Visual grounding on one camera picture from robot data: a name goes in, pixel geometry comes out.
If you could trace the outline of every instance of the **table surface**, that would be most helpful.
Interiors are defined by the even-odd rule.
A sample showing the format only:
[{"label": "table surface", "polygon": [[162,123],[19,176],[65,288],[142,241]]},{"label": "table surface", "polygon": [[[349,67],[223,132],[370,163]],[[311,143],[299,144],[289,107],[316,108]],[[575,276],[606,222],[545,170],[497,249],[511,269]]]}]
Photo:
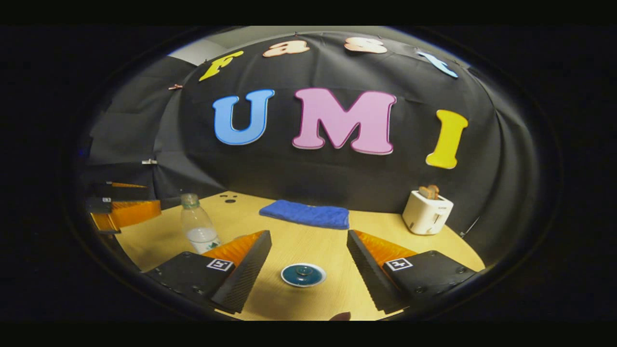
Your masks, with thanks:
[{"label": "table surface", "polygon": [[[269,230],[272,248],[242,313],[222,314],[242,320],[329,320],[351,312],[351,320],[377,320],[392,316],[377,311],[360,272],[347,249],[347,230],[310,227],[259,215],[274,200],[227,191],[200,200],[222,242]],[[162,211],[145,222],[122,228],[116,235],[127,255],[149,271],[183,251],[195,252],[181,231],[182,207]],[[415,235],[400,214],[349,211],[350,228],[383,238],[422,253],[436,250],[474,271],[484,269],[482,259],[448,226],[436,235]],[[284,283],[281,270],[308,262],[326,271],[325,282],[296,288]]]}]

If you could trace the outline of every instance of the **foam letter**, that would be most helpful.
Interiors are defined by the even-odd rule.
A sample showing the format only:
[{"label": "foam letter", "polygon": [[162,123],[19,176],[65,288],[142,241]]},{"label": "foam letter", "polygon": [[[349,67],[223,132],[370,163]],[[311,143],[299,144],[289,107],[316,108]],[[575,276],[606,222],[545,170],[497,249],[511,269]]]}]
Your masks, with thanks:
[{"label": "foam letter", "polygon": [[438,110],[437,118],[441,120],[441,132],[435,151],[426,156],[426,163],[443,169],[454,169],[461,134],[469,122],[462,115],[447,110]]},{"label": "foam letter", "polygon": [[319,123],[334,148],[341,148],[359,125],[358,138],[351,148],[365,154],[385,155],[393,150],[389,142],[390,108],[396,97],[379,91],[367,91],[345,111],[330,90],[308,88],[296,92],[302,100],[300,134],[293,139],[294,147],[318,149],[326,141],[319,136]]},{"label": "foam letter", "polygon": [[203,81],[206,78],[212,77],[214,75],[216,75],[217,73],[219,73],[220,71],[218,71],[220,68],[222,67],[226,67],[227,65],[229,65],[229,63],[233,60],[233,57],[239,57],[244,53],[244,51],[238,51],[235,53],[232,53],[228,56],[219,58],[215,61],[212,62],[212,65],[210,65],[210,68],[208,69],[208,71],[205,72],[205,74],[203,76],[201,76],[201,78],[199,79],[199,81]]},{"label": "foam letter", "polygon": [[281,42],[273,46],[270,46],[270,50],[265,51],[263,56],[266,58],[269,58],[269,57],[281,56],[283,54],[302,53],[302,52],[308,51],[309,49],[310,48],[307,47],[306,41],[301,41],[301,40],[287,41],[287,42]]},{"label": "foam letter", "polygon": [[266,130],[268,117],[268,99],[274,95],[271,89],[256,90],[246,94],[251,102],[251,124],[244,130],[234,129],[231,121],[233,106],[238,102],[237,96],[228,96],[216,100],[214,108],[214,134],[222,143],[239,146],[257,141]]},{"label": "foam letter", "polygon": [[418,54],[423,56],[423,57],[425,57],[425,58],[427,58],[428,61],[430,61],[433,66],[435,66],[436,68],[438,68],[442,72],[445,72],[445,73],[447,73],[448,75],[450,75],[450,76],[452,76],[454,78],[458,78],[458,75],[454,71],[448,70],[448,68],[447,68],[448,64],[446,64],[445,62],[440,61],[439,59],[435,58],[434,56],[432,56],[432,55],[430,55],[428,53],[418,52]]},{"label": "foam letter", "polygon": [[372,38],[350,37],[345,40],[345,48],[354,52],[385,53],[383,42]]}]

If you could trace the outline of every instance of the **letter u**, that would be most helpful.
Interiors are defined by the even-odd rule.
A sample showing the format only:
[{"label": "letter u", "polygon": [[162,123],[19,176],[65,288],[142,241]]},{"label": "letter u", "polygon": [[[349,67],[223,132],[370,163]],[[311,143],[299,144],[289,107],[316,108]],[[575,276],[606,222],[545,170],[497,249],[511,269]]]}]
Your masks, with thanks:
[{"label": "letter u", "polygon": [[233,106],[239,101],[237,96],[227,96],[216,100],[214,108],[214,133],[219,141],[232,146],[241,146],[257,141],[266,130],[268,99],[274,96],[271,89],[252,91],[246,94],[251,102],[251,124],[244,130],[234,129],[232,125]]}]

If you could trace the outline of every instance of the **bottle cap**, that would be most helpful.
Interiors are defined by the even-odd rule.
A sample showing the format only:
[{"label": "bottle cap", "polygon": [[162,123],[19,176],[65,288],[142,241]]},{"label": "bottle cap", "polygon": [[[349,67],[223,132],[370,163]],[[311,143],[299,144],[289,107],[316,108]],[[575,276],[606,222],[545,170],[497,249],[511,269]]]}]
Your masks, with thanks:
[{"label": "bottle cap", "polygon": [[181,198],[182,206],[186,206],[186,207],[199,206],[199,198],[197,197],[197,194],[192,194],[192,193],[182,194],[180,198]]},{"label": "bottle cap", "polygon": [[281,278],[292,286],[315,286],[326,280],[326,272],[317,265],[304,262],[292,264],[281,271]]}]

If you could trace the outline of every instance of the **blue towel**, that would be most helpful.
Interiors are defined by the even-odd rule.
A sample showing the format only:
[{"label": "blue towel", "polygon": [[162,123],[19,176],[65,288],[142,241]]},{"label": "blue towel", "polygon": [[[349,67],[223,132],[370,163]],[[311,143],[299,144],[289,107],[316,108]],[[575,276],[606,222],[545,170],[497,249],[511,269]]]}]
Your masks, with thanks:
[{"label": "blue towel", "polygon": [[349,211],[342,207],[312,207],[286,200],[277,200],[259,210],[260,215],[288,222],[330,229],[349,229]]}]

